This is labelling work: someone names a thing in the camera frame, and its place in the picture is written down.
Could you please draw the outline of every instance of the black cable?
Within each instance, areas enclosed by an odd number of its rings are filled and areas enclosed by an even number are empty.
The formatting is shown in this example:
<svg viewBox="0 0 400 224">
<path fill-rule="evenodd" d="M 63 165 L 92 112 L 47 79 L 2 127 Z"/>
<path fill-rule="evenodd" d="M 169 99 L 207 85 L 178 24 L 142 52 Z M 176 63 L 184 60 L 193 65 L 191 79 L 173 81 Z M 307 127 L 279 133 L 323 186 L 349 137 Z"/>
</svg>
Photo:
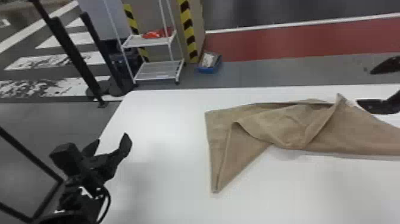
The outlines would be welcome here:
<svg viewBox="0 0 400 224">
<path fill-rule="evenodd" d="M 103 214 L 101 215 L 100 219 L 97 221 L 97 224 L 100 224 L 103 221 L 103 219 L 104 219 L 105 215 L 108 213 L 108 209 L 110 208 L 110 205 L 111 205 L 110 193 L 108 192 L 108 190 L 105 187 L 103 187 L 103 190 L 105 191 L 105 196 L 107 197 L 107 206 L 106 206 Z"/>
</svg>

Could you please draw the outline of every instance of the yellow and black striped post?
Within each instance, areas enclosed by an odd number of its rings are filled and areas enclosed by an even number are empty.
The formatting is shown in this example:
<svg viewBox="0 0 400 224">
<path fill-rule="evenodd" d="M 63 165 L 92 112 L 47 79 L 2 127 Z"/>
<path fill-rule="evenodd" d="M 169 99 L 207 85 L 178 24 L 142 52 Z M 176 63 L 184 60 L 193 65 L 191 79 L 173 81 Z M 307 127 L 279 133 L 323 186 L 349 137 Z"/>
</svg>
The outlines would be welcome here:
<svg viewBox="0 0 400 224">
<path fill-rule="evenodd" d="M 190 63 L 197 63 L 199 53 L 196 46 L 195 29 L 193 28 L 192 15 L 190 13 L 189 0 L 177 0 L 180 9 L 180 21 L 183 25 L 183 33 L 187 51 L 189 53 Z"/>
<path fill-rule="evenodd" d="M 130 29 L 132 30 L 132 33 L 134 35 L 139 35 L 138 24 L 135 18 L 133 17 L 132 7 L 130 6 L 130 4 L 124 4 L 124 12 L 126 18 L 128 19 L 128 24 Z M 149 54 L 147 53 L 146 48 L 139 47 L 139 54 L 144 58 L 146 62 L 149 62 Z"/>
</svg>

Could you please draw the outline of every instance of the black metal rod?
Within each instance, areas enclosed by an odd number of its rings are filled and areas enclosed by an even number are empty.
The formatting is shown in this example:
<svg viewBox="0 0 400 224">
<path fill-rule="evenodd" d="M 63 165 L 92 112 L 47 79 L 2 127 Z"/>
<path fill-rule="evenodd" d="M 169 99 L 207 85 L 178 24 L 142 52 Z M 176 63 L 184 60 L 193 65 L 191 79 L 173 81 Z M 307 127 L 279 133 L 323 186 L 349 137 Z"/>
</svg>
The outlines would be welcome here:
<svg viewBox="0 0 400 224">
<path fill-rule="evenodd" d="M 84 59 L 80 55 L 75 44 L 69 37 L 60 18 L 50 18 L 39 0 L 30 0 L 30 2 L 32 2 L 33 6 L 35 6 L 36 10 L 39 12 L 40 16 L 42 16 L 43 20 L 46 22 L 55 38 L 58 40 L 65 53 L 67 53 L 68 57 L 80 73 L 83 80 L 86 82 L 89 89 L 93 92 L 95 98 L 99 101 L 100 106 L 105 105 L 106 103 L 101 98 L 102 94 L 99 84 L 94 78 L 92 72 L 89 70 L 88 65 L 85 63 Z"/>
<path fill-rule="evenodd" d="M 49 205 L 51 199 L 54 197 L 55 193 L 57 193 L 58 188 L 63 184 L 63 182 L 56 182 L 51 190 L 47 193 L 45 199 L 41 202 L 35 213 L 33 214 L 32 218 L 37 219 L 39 218 L 42 213 L 45 211 L 46 207 Z"/>
<path fill-rule="evenodd" d="M 36 8 L 40 16 L 48 24 L 50 21 L 50 16 L 44 9 L 43 5 L 39 2 L 39 0 L 29 0 L 29 1 L 32 2 L 33 6 Z"/>
<path fill-rule="evenodd" d="M 39 158 L 33 155 L 24 145 L 21 144 L 18 140 L 16 140 L 12 135 L 10 135 L 6 130 L 0 127 L 0 136 L 4 138 L 8 143 L 10 143 L 18 152 L 22 153 L 27 157 L 32 163 L 40 167 L 44 172 L 46 172 L 49 176 L 54 178 L 57 182 L 63 182 L 63 178 L 56 174 L 50 167 L 48 167 L 44 162 L 42 162 Z"/>
<path fill-rule="evenodd" d="M 93 26 L 92 20 L 90 19 L 90 16 L 87 12 L 83 12 L 80 15 L 80 18 L 82 19 L 83 23 L 85 24 L 87 30 L 89 31 L 93 41 L 95 42 L 97 48 L 100 51 L 100 54 L 103 56 L 103 59 L 110 70 L 111 76 L 114 78 L 115 83 L 117 86 L 121 89 L 121 91 L 126 94 L 127 91 L 124 87 L 124 84 L 122 83 L 122 79 L 119 75 L 119 73 L 115 70 L 113 63 L 110 60 L 110 54 L 108 53 L 107 47 L 104 45 L 103 42 L 101 42 L 99 35 L 97 34 L 95 27 Z"/>
<path fill-rule="evenodd" d="M 13 209 L 12 207 L 3 204 L 0 202 L 0 210 L 4 211 L 5 213 L 9 214 L 10 216 L 13 216 L 22 222 L 30 223 L 33 221 L 32 218 L 26 216 L 25 214 L 20 213 L 19 211 Z"/>
</svg>

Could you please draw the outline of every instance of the table surface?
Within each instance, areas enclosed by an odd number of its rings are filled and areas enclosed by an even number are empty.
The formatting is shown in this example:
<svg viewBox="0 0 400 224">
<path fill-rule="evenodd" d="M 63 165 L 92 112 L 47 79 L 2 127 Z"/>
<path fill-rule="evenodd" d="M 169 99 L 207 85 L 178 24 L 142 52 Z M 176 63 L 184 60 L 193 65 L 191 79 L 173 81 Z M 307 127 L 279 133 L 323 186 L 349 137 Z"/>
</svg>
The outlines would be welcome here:
<svg viewBox="0 0 400 224">
<path fill-rule="evenodd" d="M 101 135 L 99 153 L 124 132 L 130 155 L 106 183 L 105 224 L 399 223 L 400 159 L 270 147 L 219 194 L 210 191 L 204 113 L 253 102 L 387 98 L 399 85 L 189 89 L 129 93 Z M 378 116 L 400 127 L 400 114 Z"/>
</svg>

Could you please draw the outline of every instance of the white wire rack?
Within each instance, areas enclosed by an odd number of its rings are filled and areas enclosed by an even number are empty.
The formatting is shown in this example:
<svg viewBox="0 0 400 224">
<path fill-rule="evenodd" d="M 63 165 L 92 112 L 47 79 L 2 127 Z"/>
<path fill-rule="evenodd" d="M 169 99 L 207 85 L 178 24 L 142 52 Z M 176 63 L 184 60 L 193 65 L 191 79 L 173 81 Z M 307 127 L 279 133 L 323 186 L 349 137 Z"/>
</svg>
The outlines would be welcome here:
<svg viewBox="0 0 400 224">
<path fill-rule="evenodd" d="M 166 38 L 156 38 L 156 39 L 145 39 L 141 35 L 131 34 L 124 44 L 122 44 L 122 48 L 139 48 L 143 46 L 159 46 L 159 45 L 167 45 L 170 53 L 169 61 L 160 61 L 160 62 L 152 62 L 147 63 L 145 59 L 143 59 L 143 64 L 140 69 L 137 71 L 136 76 L 133 78 L 133 83 L 137 84 L 137 81 L 141 80 L 160 80 L 160 79 L 174 79 L 175 84 L 179 84 L 179 76 L 182 70 L 182 67 L 185 63 L 185 59 L 183 58 L 182 46 L 180 44 L 179 38 L 177 37 L 176 25 L 174 21 L 174 17 L 172 15 L 171 5 L 169 0 L 165 0 L 168 6 L 169 15 L 171 17 L 173 32 L 171 36 Z M 158 4 L 160 6 L 162 24 L 164 25 L 165 34 L 168 33 L 167 25 L 165 22 L 165 14 L 163 10 L 163 3 L 161 0 L 158 0 Z M 181 59 L 175 60 L 172 54 L 172 43 L 174 38 L 177 38 L 180 57 Z"/>
</svg>

